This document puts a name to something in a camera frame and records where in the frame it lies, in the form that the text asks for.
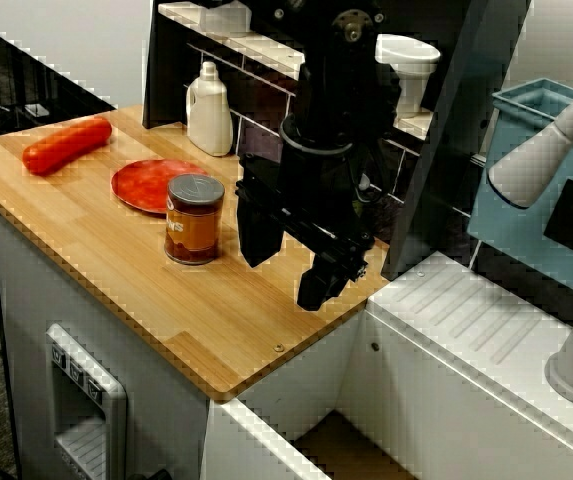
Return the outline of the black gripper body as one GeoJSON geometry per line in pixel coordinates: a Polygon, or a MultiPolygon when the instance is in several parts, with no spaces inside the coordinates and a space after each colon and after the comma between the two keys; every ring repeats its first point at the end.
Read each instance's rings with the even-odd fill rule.
{"type": "Polygon", "coordinates": [[[279,193],[291,214],[288,230],[339,276],[355,281],[365,274],[365,253],[374,238],[353,208],[356,180],[351,169],[355,145],[310,139],[293,117],[279,128],[283,149],[279,193]]]}

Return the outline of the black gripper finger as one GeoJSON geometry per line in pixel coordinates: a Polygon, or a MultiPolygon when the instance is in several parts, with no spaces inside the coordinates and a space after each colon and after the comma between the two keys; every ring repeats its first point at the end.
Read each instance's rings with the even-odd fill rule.
{"type": "Polygon", "coordinates": [[[240,250],[255,268],[281,249],[284,228],[274,217],[279,165],[250,153],[240,157],[240,165],[243,173],[235,191],[240,250]]]}
{"type": "Polygon", "coordinates": [[[297,304],[305,310],[319,310],[338,297],[349,280],[361,276],[361,258],[317,253],[312,266],[300,279],[297,304]]]}

